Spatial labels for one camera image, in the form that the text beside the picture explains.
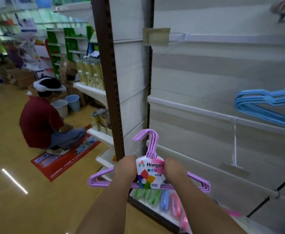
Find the plastic bucket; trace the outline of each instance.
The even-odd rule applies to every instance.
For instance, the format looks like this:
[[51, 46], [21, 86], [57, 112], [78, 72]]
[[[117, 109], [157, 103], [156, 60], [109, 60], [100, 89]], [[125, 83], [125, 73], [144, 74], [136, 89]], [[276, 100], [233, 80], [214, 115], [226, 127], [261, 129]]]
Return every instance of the plastic bucket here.
[[57, 109], [59, 115], [63, 118], [67, 117], [67, 101], [63, 99], [58, 99], [51, 103], [51, 105]]
[[76, 94], [69, 95], [65, 98], [65, 100], [69, 103], [69, 107], [74, 112], [78, 112], [80, 110], [80, 97]]

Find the red t-shirt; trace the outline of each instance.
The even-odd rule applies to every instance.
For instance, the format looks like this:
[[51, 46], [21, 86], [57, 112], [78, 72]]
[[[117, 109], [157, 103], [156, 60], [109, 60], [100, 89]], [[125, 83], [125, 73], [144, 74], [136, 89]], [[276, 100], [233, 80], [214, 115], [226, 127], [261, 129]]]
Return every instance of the red t-shirt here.
[[45, 149], [51, 134], [64, 126], [58, 111], [42, 97], [30, 97], [20, 117], [20, 127], [29, 147]]

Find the white bucket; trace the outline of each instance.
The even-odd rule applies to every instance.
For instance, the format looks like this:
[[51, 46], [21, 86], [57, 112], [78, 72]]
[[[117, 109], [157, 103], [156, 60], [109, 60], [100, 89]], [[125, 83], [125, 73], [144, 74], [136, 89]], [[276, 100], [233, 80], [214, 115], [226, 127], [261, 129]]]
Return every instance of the white bucket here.
[[67, 104], [68, 102], [66, 100], [63, 99], [58, 99], [56, 101], [54, 101], [53, 103], [51, 103], [51, 105], [57, 109], [59, 115], [63, 118], [67, 117]]

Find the wooden floor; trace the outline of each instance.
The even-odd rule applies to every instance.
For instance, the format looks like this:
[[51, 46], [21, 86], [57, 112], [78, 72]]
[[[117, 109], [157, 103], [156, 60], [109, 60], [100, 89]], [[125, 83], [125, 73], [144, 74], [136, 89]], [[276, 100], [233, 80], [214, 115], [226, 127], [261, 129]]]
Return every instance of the wooden floor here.
[[[105, 145], [101, 143], [55, 181], [49, 182], [30, 162], [41, 151], [28, 148], [19, 128], [20, 113], [27, 99], [26, 91], [0, 85], [0, 234], [73, 234], [102, 191], [87, 186], [87, 180], [101, 167], [95, 158]], [[83, 127], [91, 123], [90, 114], [94, 110], [87, 106], [70, 114], [65, 121]], [[125, 233], [170, 232], [128, 204]]]

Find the black hair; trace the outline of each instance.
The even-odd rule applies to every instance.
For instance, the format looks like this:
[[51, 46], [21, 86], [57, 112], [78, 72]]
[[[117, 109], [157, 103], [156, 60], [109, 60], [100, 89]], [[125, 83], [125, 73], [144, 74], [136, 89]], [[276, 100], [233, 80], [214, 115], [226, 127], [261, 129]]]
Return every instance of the black hair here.
[[[40, 82], [41, 85], [46, 86], [49, 89], [59, 89], [61, 88], [61, 83], [56, 78], [50, 78], [43, 80]], [[45, 92], [38, 92], [38, 95], [43, 98], [49, 97], [53, 92], [60, 92], [60, 91], [45, 91]]]

